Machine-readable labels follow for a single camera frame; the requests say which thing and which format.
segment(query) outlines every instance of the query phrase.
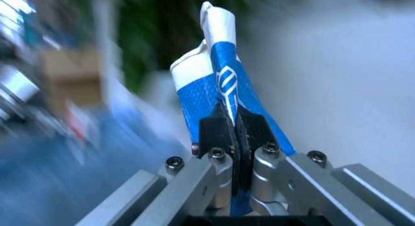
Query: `white logo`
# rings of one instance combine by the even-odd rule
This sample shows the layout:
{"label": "white logo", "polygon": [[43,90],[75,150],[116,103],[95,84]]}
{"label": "white logo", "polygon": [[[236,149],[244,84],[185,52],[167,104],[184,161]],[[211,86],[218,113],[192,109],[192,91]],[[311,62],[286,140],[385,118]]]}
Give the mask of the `white logo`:
{"label": "white logo", "polygon": [[226,110],[232,123],[235,124],[236,110],[238,107],[238,78],[236,73],[231,67],[225,66],[219,73],[216,73],[216,79],[219,91],[225,100]]}

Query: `blue and white cloth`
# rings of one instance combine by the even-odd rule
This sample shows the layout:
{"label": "blue and white cloth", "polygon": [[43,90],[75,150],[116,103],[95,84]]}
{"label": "blue and white cloth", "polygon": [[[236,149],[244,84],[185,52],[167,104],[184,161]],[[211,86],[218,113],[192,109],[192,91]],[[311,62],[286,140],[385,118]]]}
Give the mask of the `blue and white cloth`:
{"label": "blue and white cloth", "polygon": [[198,142],[199,121],[222,101],[234,124],[238,104],[263,115],[282,151],[288,156],[295,154],[285,134],[259,101],[236,54],[235,16],[204,2],[200,24],[205,39],[170,66],[191,141]]}

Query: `cardboard box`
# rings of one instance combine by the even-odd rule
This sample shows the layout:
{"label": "cardboard box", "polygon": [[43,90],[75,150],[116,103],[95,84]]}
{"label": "cardboard box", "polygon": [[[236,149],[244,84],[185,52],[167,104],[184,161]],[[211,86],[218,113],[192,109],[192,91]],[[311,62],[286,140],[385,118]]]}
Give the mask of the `cardboard box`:
{"label": "cardboard box", "polygon": [[44,54],[46,100],[49,108],[61,113],[66,100],[78,106],[102,103],[98,51],[50,50]]}

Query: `bolt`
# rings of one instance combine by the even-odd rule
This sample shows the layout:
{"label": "bolt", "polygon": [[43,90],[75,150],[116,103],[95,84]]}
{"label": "bolt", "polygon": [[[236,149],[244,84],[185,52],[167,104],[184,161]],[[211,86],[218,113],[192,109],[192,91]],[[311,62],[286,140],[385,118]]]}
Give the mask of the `bolt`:
{"label": "bolt", "polygon": [[327,165],[327,156],[320,151],[309,151],[307,157],[322,168],[325,168]]}
{"label": "bolt", "polygon": [[214,147],[209,151],[209,159],[223,163],[225,161],[225,151],[220,147]]}
{"label": "bolt", "polygon": [[199,154],[199,144],[197,142],[191,144],[191,154],[192,156],[197,156]]}
{"label": "bolt", "polygon": [[272,158],[278,158],[279,146],[274,142],[269,142],[262,147],[262,152]]}
{"label": "bolt", "polygon": [[170,175],[176,175],[185,166],[183,159],[178,156],[172,156],[166,160],[166,172]]}

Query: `green plant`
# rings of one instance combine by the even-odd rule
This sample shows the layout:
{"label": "green plant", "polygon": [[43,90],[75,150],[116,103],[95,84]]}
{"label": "green plant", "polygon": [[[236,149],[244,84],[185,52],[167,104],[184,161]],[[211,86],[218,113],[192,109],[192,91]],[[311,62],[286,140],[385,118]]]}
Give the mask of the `green plant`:
{"label": "green plant", "polygon": [[[87,13],[89,0],[77,0]],[[122,49],[125,84],[133,92],[150,70],[170,64],[195,48],[203,38],[199,10],[206,0],[118,0],[118,45]],[[248,11],[244,0],[208,0],[234,12],[240,20]]]}

